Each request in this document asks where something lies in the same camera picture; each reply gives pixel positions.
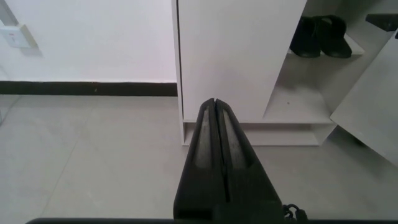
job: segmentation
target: baseboard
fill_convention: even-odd
[[[177,96],[177,84],[0,81],[0,94],[82,96]]]

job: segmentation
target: wall socket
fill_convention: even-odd
[[[11,47],[33,48],[37,47],[29,30],[25,25],[0,27],[0,33]]]

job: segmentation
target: black slipper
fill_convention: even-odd
[[[316,23],[310,17],[301,17],[294,33],[290,49],[300,57],[319,57],[321,49],[315,36]]]
[[[344,39],[346,22],[334,15],[314,17],[317,39],[325,55],[336,58],[351,57],[352,50]]]

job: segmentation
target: floor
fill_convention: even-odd
[[[3,95],[0,112],[1,223],[172,218],[188,151],[176,98]],[[322,147],[255,151],[310,218],[398,219],[398,169],[340,129]]]

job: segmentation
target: cabinet door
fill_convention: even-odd
[[[209,98],[264,115],[306,0],[178,1],[183,118]]]
[[[398,40],[395,33],[331,119],[398,165]]]

